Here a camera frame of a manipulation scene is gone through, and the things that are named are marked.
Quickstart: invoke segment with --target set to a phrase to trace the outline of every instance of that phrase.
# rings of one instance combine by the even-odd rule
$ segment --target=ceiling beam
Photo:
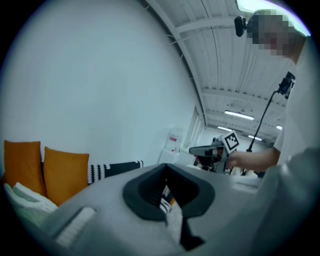
[[[210,130],[214,130],[214,131],[217,131],[217,132],[221,132],[221,133],[223,133],[224,131],[222,131],[222,130],[220,130],[220,129],[218,129],[217,127],[215,127],[214,125],[207,125],[206,127],[205,127],[206,129],[210,129]],[[240,137],[242,137],[242,138],[245,138],[245,139],[247,139],[247,140],[251,140],[250,138],[248,138],[248,134],[246,133],[246,132],[236,132],[236,134],[238,135],[238,136],[240,136]],[[259,140],[256,140],[254,143],[260,143],[260,144],[264,144],[264,145],[268,145],[268,146],[271,146],[270,144],[272,143],[274,143],[274,141],[272,141],[272,140],[264,140],[264,141],[259,141]]]
[[[239,125],[241,125],[242,127],[244,127],[245,129],[247,129],[247,130],[250,130],[250,131],[252,131],[252,132],[255,132],[256,130],[257,130],[257,127],[258,127],[258,125],[259,125],[259,123],[260,123],[260,121],[255,121],[255,120],[245,120],[245,119],[243,119],[243,118],[241,118],[241,117],[236,117],[236,116],[232,116],[232,115],[228,115],[228,114],[225,114],[225,113],[221,113],[221,112],[216,112],[216,111],[212,111],[212,110],[206,110],[205,111],[206,112],[206,115],[208,115],[208,117],[219,117],[219,118],[223,118],[223,119],[225,119],[230,125],[236,125],[237,126],[237,124],[239,124]],[[270,129],[272,129],[272,128],[274,128],[274,134],[272,134],[272,133],[268,133],[268,136],[269,137],[273,137],[273,136],[276,136],[276,132],[277,132],[277,129],[275,128],[275,127],[270,127],[269,125],[267,125],[267,124],[264,124],[264,123],[262,123],[261,124],[261,127],[263,127],[263,128],[265,128],[265,129],[268,129],[268,130],[270,130]]]
[[[199,113],[202,113],[202,111],[204,112],[204,122],[205,124],[208,123],[207,121],[207,116],[206,114],[206,108],[205,108],[205,101],[204,101],[204,97],[201,93],[201,86],[200,86],[200,81],[198,78],[198,74],[196,72],[196,68],[194,65],[193,60],[191,59],[190,53],[184,43],[183,40],[181,40],[180,34],[177,32],[176,27],[174,26],[174,24],[172,23],[172,21],[170,20],[170,18],[168,17],[168,15],[166,14],[166,12],[162,9],[162,7],[158,4],[158,2],[156,0],[146,0],[147,3],[153,8],[153,10],[159,15],[159,17],[162,19],[162,21],[165,23],[165,25],[168,27],[168,29],[170,30],[171,34],[174,36],[175,40],[177,41],[177,44],[179,45],[184,58],[190,68],[190,71],[192,73],[193,76],[193,81],[195,83],[199,98],[200,98],[200,104],[202,106],[202,109],[200,107],[199,104],[196,104],[196,108],[198,110]]]
[[[202,18],[196,21],[191,21],[184,23],[181,26],[176,28],[178,33],[196,30],[200,28],[206,27],[219,27],[219,26],[228,26],[234,27],[235,26],[235,18],[236,17],[210,17],[210,18]]]
[[[227,97],[235,100],[240,100],[244,102],[250,102],[250,103],[255,103],[263,106],[267,106],[268,100],[263,99],[263,98],[258,98],[254,96],[250,96],[247,94],[243,93],[238,93],[234,91],[227,91],[227,90],[217,90],[217,89],[202,89],[202,94],[207,95],[207,96],[222,96],[222,97]],[[271,102],[269,105],[270,109],[279,111],[283,113],[285,111],[285,107],[281,106],[277,103]]]

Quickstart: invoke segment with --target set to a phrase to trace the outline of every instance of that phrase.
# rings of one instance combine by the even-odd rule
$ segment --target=white wall
[[[204,145],[211,145],[212,143],[212,139],[219,137],[221,135],[225,135],[226,133],[228,133],[227,131],[220,131],[220,130],[216,130],[216,129],[212,129],[212,128],[204,128],[202,135],[197,143],[198,146],[204,146]],[[250,138],[245,138],[242,136],[238,135],[238,139],[239,139],[239,146],[236,149],[237,151],[246,151],[251,143],[251,139]],[[257,140],[253,143],[252,146],[252,152],[259,152],[259,151],[263,151],[268,149],[269,147],[261,142],[258,142]]]
[[[199,104],[180,56],[138,2],[61,1],[30,20],[0,87],[3,141],[90,153],[91,163],[156,164],[170,128]]]

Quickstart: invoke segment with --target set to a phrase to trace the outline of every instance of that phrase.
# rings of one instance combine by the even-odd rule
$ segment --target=metal ceiling panel
[[[253,51],[246,36],[236,36],[234,18],[241,15],[249,19],[252,13],[239,11],[235,0],[156,2],[171,20],[172,34],[179,45],[183,42],[183,51],[188,54],[187,63],[196,74],[207,125],[253,135],[272,92],[288,71],[295,73],[293,62],[265,59]],[[274,95],[265,114],[258,136],[268,143],[279,134],[276,126],[284,122],[286,103],[283,95]],[[227,116],[225,110],[254,116],[255,121]]]

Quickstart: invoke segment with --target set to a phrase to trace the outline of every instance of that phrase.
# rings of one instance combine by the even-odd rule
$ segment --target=fluorescent light
[[[256,139],[257,141],[262,142],[262,138],[255,137],[255,139]]]
[[[253,116],[250,115],[246,115],[246,114],[240,114],[240,113],[236,113],[236,112],[231,112],[231,111],[224,111],[225,114],[227,115],[231,115],[231,116],[235,116],[235,117],[239,117],[239,118],[245,118],[245,119],[249,119],[249,120],[255,120],[255,118]]]
[[[283,7],[276,5],[275,3],[265,0],[236,0],[236,3],[240,11],[249,13],[254,13],[255,11],[261,9],[276,9],[288,16],[296,30],[300,31],[305,36],[311,35],[305,24],[296,15],[284,9]]]
[[[231,132],[231,131],[232,131],[231,129],[224,128],[224,127],[221,127],[221,126],[218,126],[218,129],[220,129],[220,130],[225,130],[225,131],[228,131],[228,132]]]

